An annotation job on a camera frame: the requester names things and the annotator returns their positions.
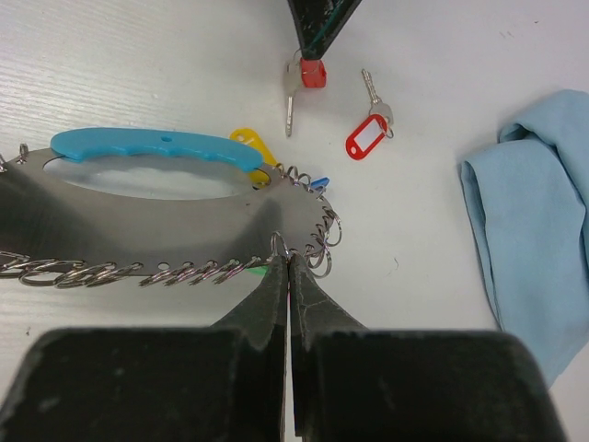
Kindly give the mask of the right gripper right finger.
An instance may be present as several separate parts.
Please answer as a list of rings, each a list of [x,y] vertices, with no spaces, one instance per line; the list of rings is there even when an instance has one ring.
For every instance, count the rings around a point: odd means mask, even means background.
[[[289,263],[294,430],[305,441],[562,441],[537,362],[497,331],[366,328]]]

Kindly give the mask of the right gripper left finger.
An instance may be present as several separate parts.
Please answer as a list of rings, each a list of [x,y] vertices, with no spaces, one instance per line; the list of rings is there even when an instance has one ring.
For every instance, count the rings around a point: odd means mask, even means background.
[[[288,264],[203,328],[65,328],[28,350],[5,441],[281,441]]]

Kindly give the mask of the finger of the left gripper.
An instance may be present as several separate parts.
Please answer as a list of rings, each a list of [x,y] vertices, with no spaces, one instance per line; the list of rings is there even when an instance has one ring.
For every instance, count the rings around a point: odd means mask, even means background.
[[[361,0],[288,0],[299,49],[305,60],[320,60]]]

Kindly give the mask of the red tag key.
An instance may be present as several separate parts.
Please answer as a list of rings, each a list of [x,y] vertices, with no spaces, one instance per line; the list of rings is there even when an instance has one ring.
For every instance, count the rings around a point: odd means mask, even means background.
[[[294,58],[285,65],[283,91],[285,95],[285,135],[290,137],[294,125],[295,96],[301,88],[323,88],[327,85],[327,70],[322,60]]]
[[[376,93],[372,75],[366,69],[361,74],[370,99],[370,109],[368,116],[345,142],[346,153],[356,161],[365,159],[381,142],[394,137],[392,109]]]

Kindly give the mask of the metal key organizer plate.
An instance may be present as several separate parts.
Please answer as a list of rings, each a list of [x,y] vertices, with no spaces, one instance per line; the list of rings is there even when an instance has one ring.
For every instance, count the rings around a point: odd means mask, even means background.
[[[266,181],[235,196],[157,200],[78,187],[45,169],[56,159],[143,155],[221,162]],[[277,255],[330,270],[342,231],[309,175],[207,134],[74,129],[56,134],[45,149],[22,145],[1,164],[1,275],[23,285],[92,287],[128,276],[144,286],[221,284]]]

